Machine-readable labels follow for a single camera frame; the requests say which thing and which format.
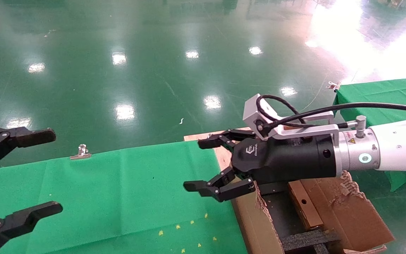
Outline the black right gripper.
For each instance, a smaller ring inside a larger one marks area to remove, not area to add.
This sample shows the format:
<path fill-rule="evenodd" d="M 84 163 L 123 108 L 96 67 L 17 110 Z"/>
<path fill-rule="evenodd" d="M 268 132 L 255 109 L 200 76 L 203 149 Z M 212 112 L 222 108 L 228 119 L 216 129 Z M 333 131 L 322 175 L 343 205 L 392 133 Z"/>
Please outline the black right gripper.
<path fill-rule="evenodd" d="M 255 192 L 258 183 L 289 182 L 338 174 L 329 134 L 304 139 L 254 139 L 252 130 L 228 129 L 199 139 L 201 149 L 224 147 L 233 151 L 231 164 L 209 181 L 185 181 L 187 192 L 229 201 Z"/>

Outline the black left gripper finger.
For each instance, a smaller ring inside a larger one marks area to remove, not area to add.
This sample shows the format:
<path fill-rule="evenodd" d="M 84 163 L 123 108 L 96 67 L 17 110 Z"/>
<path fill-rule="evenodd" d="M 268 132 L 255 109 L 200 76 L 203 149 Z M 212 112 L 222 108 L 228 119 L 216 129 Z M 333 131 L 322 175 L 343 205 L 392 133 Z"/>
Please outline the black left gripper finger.
<path fill-rule="evenodd" d="M 27 127 L 0 128 L 0 160 L 15 148 L 26 148 L 51 143 L 56 140 L 53 129 L 31 131 Z"/>
<path fill-rule="evenodd" d="M 63 206 L 58 202 L 46 202 L 0 218 L 0 248 L 13 238 L 31 233 L 39 220 L 59 214 Z"/>

